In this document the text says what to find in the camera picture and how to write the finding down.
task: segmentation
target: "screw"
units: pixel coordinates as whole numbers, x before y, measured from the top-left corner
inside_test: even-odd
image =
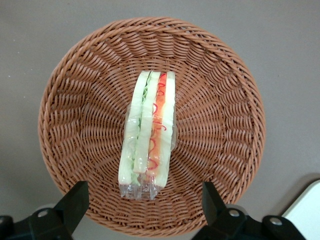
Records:
[[[48,210],[43,210],[43,211],[38,213],[38,218],[44,217],[47,214],[48,214]]]
[[[272,217],[270,218],[270,222],[274,225],[277,225],[277,226],[281,226],[282,225],[282,221],[276,217]]]
[[[239,213],[237,210],[235,210],[235,209],[231,209],[231,210],[229,211],[229,214],[230,214],[232,217],[239,217],[239,216],[240,216],[240,213]]]

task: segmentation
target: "wicker basket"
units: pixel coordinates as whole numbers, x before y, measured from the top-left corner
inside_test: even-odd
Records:
[[[125,114],[141,70],[176,73],[177,146],[155,201],[120,197]],[[165,17],[115,21],[85,37],[53,71],[42,98],[39,140],[66,193],[87,180],[87,216],[128,235],[166,237],[199,229],[202,181],[235,203],[253,180],[265,143],[256,83],[214,35]]]

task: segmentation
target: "plastic wrap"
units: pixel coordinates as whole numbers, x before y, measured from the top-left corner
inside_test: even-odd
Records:
[[[174,73],[169,73],[174,81]],[[167,184],[171,151],[176,146],[175,83],[170,87],[168,82],[162,83],[163,75],[154,76],[155,92],[149,88],[148,94],[143,93],[143,101],[133,97],[126,112],[118,180],[121,196],[128,199],[155,199]],[[151,79],[146,85],[154,83]]]

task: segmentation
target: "gray surface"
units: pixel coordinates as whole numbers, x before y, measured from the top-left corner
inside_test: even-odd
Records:
[[[80,39],[114,20],[171,16],[215,34],[244,60],[266,113],[262,164],[238,204],[280,214],[320,178],[320,1],[0,1],[0,213],[16,220],[61,197],[39,148],[47,80]],[[175,239],[189,239],[187,236]],[[85,218],[77,240],[134,239]]]

